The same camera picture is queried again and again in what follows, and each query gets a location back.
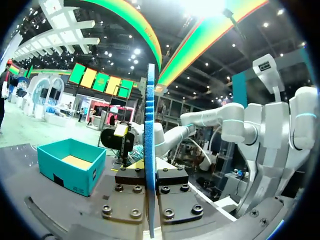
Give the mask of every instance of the exhibition hall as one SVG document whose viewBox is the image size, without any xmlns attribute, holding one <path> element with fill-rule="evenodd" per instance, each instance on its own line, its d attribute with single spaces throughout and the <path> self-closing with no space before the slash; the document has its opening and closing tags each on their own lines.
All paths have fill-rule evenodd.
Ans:
<svg viewBox="0 0 320 240">
<path fill-rule="evenodd" d="M 317 163 L 277 1 L 33 0 L 0 71 L 0 182 L 34 239 L 273 239 Z"/>
</svg>

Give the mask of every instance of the ceiling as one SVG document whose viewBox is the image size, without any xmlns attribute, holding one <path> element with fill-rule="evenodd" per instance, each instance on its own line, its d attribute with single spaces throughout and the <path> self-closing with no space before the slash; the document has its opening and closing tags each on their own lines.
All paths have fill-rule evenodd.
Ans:
<svg viewBox="0 0 320 240">
<path fill-rule="evenodd" d="M 197 19 L 185 16 L 181 7 L 173 5 L 172 1 L 168 0 L 127 2 L 133 4 L 153 28 L 162 50 L 164 68 Z M 18 20 L 16 25 L 19 26 L 12 33 L 14 35 L 20 31 L 23 42 L 52 29 L 39 6 L 34 5 L 32 10 L 26 9 L 24 14 L 25 17 Z M 145 42 L 134 35 L 132 28 L 123 25 L 114 14 L 101 15 L 82 8 L 75 9 L 74 14 L 78 22 L 95 21 L 93 28 L 81 31 L 85 38 L 100 38 L 98 45 L 90 45 L 88 54 L 84 54 L 79 45 L 73 46 L 74 54 L 68 53 L 67 49 L 62 47 L 61 55 L 54 52 L 52 55 L 34 57 L 31 62 L 21 61 L 18 65 L 27 68 L 32 64 L 36 69 L 66 70 L 72 69 L 75 63 L 80 63 L 100 72 L 136 82 L 146 76 L 147 65 L 151 59 L 145 51 Z M 249 69 L 252 59 L 266 54 L 277 58 L 304 47 L 304 40 L 291 24 L 286 11 L 275 3 L 268 3 L 254 11 L 238 24 L 238 28 L 246 38 L 246 51 L 240 35 L 232 28 L 168 87 L 168 92 L 165 93 L 167 97 L 203 108 L 218 107 L 221 100 L 218 101 L 216 98 L 228 97 L 228 101 L 232 101 L 230 77 Z M 135 58 L 132 59 L 136 49 L 141 53 L 135 54 Z M 294 89 L 310 84 L 309 73 L 303 64 L 283 69 L 280 73 L 287 86 L 289 98 L 293 96 Z M 222 87 L 217 87 L 217 81 L 223 83 Z M 132 94 L 134 98 L 140 96 L 137 89 Z M 264 104 L 272 101 L 272 96 L 257 79 L 247 82 L 247 94 L 249 102 L 258 101 Z"/>
</svg>

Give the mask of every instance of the person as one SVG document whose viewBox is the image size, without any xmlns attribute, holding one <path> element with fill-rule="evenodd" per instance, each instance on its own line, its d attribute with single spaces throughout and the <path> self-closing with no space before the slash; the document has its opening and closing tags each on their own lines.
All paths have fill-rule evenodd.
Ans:
<svg viewBox="0 0 320 240">
<path fill-rule="evenodd" d="M 116 125 L 115 115 L 112 115 L 112 116 L 110 117 L 109 124 L 110 124 L 111 126 Z"/>
<path fill-rule="evenodd" d="M 96 110 L 91 108 L 90 111 L 89 111 L 89 122 L 88 122 L 88 125 L 92 125 L 92 121 L 93 121 L 93 117 L 94 117 L 95 113 L 96 113 Z"/>
<path fill-rule="evenodd" d="M 5 66 L 5 71 L 0 75 L 0 134 L 2 121 L 5 117 L 5 99 L 9 96 L 9 85 L 12 78 L 9 68 L 12 64 L 12 60 L 9 59 Z"/>
<path fill-rule="evenodd" d="M 81 123 L 81 119 L 82 119 L 82 116 L 85 114 L 85 111 L 84 111 L 84 108 L 81 108 L 81 111 L 80 111 L 80 114 L 79 114 L 79 123 Z"/>
</svg>

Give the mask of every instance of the teal panel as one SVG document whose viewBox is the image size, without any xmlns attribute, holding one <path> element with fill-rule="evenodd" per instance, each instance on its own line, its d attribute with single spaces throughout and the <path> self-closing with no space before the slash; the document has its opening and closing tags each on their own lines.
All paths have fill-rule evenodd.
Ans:
<svg viewBox="0 0 320 240">
<path fill-rule="evenodd" d="M 248 106 L 247 86 L 245 72 L 240 72 L 232 76 L 233 102 L 241 104 L 245 108 Z"/>
<path fill-rule="evenodd" d="M 310 60 L 310 57 L 309 57 L 307 50 L 305 48 L 300 48 L 299 52 L 304 60 L 306 68 L 308 69 L 308 71 L 310 73 L 312 83 L 316 84 L 316 74 L 315 74 L 314 68 L 312 67 L 312 63 L 311 63 L 311 60 Z"/>
</svg>

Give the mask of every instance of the yellow pad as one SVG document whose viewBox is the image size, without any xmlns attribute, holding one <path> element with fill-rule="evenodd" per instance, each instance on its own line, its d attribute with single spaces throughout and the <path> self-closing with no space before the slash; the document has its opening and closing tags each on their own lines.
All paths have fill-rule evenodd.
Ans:
<svg viewBox="0 0 320 240">
<path fill-rule="evenodd" d="M 62 159 L 65 163 L 71 164 L 72 166 L 77 167 L 78 169 L 87 170 L 91 167 L 92 163 L 86 160 L 82 160 L 75 156 L 69 155 Z"/>
<path fill-rule="evenodd" d="M 162 159 L 156 157 L 156 169 L 162 170 L 162 169 L 176 169 L 175 166 L 171 165 L 170 163 L 167 163 L 166 161 L 163 161 Z M 144 159 L 141 159 L 134 164 L 127 167 L 127 169 L 144 169 L 145 168 L 145 161 Z"/>
<path fill-rule="evenodd" d="M 118 137 L 123 137 L 128 133 L 128 125 L 124 125 L 124 124 L 118 124 L 116 126 L 116 129 L 113 133 L 113 135 L 118 136 Z"/>
</svg>

